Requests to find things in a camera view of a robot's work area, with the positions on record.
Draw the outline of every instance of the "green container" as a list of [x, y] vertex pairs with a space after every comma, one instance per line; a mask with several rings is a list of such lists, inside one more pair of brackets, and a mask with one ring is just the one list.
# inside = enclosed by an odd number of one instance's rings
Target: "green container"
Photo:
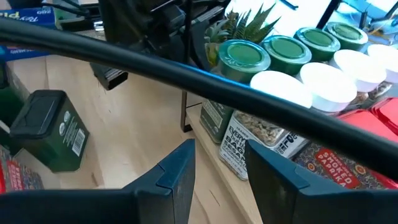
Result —
[[273, 35], [262, 43], [271, 56], [270, 70], [295, 76], [301, 67], [311, 61], [310, 49], [300, 41], [283, 35]]
[[328, 62], [340, 49], [340, 42], [333, 35], [317, 28], [301, 28], [294, 38], [305, 44], [312, 54], [312, 62]]
[[[220, 44], [217, 66], [211, 72], [248, 85], [270, 63], [269, 55], [260, 46], [246, 40], [229, 40]], [[200, 122], [215, 143], [222, 142], [233, 110], [214, 101], [203, 102]]]
[[340, 41], [341, 50], [360, 50], [368, 42], [368, 35], [365, 32], [342, 22], [329, 22], [325, 30]]
[[0, 120], [10, 127], [24, 106], [29, 92], [5, 63], [0, 66]]
[[64, 91], [37, 90], [10, 135], [52, 172], [67, 172], [79, 169], [89, 132]]

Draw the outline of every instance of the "potted plant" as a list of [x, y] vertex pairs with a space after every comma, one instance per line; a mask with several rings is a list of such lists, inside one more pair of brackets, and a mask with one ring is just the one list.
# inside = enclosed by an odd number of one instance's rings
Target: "potted plant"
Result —
[[252, 12], [251, 10], [242, 15], [232, 10], [223, 20], [209, 26], [205, 32], [205, 49], [210, 65], [212, 67], [216, 65], [218, 46], [226, 40], [240, 39], [260, 44], [280, 19], [278, 18], [274, 22], [264, 25], [274, 6], [275, 4], [263, 11], [263, 5], [261, 5], [256, 16], [249, 24], [248, 19]]

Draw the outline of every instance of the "wooden shelf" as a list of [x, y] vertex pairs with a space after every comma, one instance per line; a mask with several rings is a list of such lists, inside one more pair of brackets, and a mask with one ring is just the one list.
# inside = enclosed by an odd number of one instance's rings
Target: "wooden shelf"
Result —
[[91, 138], [88, 139], [80, 168], [75, 172], [54, 174], [29, 152], [23, 149], [16, 155], [23, 165], [37, 172], [44, 189], [95, 189], [104, 185], [98, 156]]
[[232, 195], [234, 201], [238, 204], [243, 217], [250, 224], [262, 223], [260, 213], [257, 209], [256, 201], [250, 183], [240, 180], [230, 169], [218, 158], [220, 146], [215, 144], [207, 134], [204, 127], [200, 124], [201, 105], [193, 106], [187, 109], [187, 117], [191, 124], [197, 139], [210, 157], [217, 172], [221, 176], [226, 188]]

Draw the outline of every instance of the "barcode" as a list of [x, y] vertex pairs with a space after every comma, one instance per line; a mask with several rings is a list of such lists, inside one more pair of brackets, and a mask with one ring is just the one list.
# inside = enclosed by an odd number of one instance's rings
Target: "barcode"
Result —
[[83, 130], [79, 129], [76, 134], [75, 142], [73, 142], [72, 151], [76, 153], [77, 156], [80, 156], [81, 149], [83, 147], [83, 143], [85, 141], [85, 133]]

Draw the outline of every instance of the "white jar lid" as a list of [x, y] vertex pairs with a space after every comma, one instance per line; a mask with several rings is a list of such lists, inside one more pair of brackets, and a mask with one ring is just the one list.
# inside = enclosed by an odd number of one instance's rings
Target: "white jar lid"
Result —
[[386, 68], [387, 82], [398, 83], [398, 50], [382, 44], [370, 45], [366, 53]]
[[358, 91], [374, 90], [386, 79], [386, 71], [368, 55], [354, 50], [338, 50], [330, 65], [351, 77]]
[[312, 105], [311, 91], [294, 77], [282, 72], [259, 72], [251, 79], [250, 87], [306, 108]]
[[324, 63], [305, 64], [297, 78], [312, 91], [312, 106], [324, 112], [339, 112], [356, 97], [352, 79]]

